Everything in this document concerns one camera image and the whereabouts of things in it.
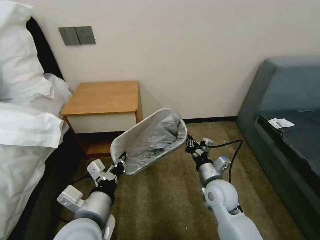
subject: drawer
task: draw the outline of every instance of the drawer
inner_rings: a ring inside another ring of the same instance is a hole
[[[126,131],[136,125],[134,113],[67,116],[75,133]]]

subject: nightstand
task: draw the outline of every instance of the nightstand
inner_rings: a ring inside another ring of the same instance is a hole
[[[142,120],[139,82],[81,83],[61,113],[87,158],[110,156],[112,141]]]

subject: gray light switch panel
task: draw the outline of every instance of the gray light switch panel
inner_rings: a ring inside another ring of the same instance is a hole
[[[90,26],[75,27],[80,44],[96,44],[93,32]]]
[[[65,45],[80,45],[76,30],[74,27],[59,28],[59,32]]]

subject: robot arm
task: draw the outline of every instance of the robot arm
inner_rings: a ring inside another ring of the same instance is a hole
[[[231,162],[225,156],[214,163],[208,158],[213,141],[203,138],[201,143],[188,135],[186,152],[192,155],[202,183],[205,204],[212,209],[218,221],[221,240],[262,240],[254,222],[245,216],[238,203],[234,186],[222,180],[222,173]]]
[[[74,212],[75,220],[65,225],[54,240],[109,240],[115,218],[110,214],[110,208],[115,200],[114,192],[118,185],[118,178],[126,170],[126,153],[124,152],[115,165],[107,171],[100,159],[92,161],[87,170],[95,181],[86,200],[83,194],[69,185],[57,198],[57,201]]]

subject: black baseboard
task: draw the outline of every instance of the black baseboard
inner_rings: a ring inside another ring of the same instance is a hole
[[[235,121],[238,116],[230,117],[214,117],[214,118],[186,118],[184,119],[185,123],[202,123],[202,122],[226,122],[226,121]]]

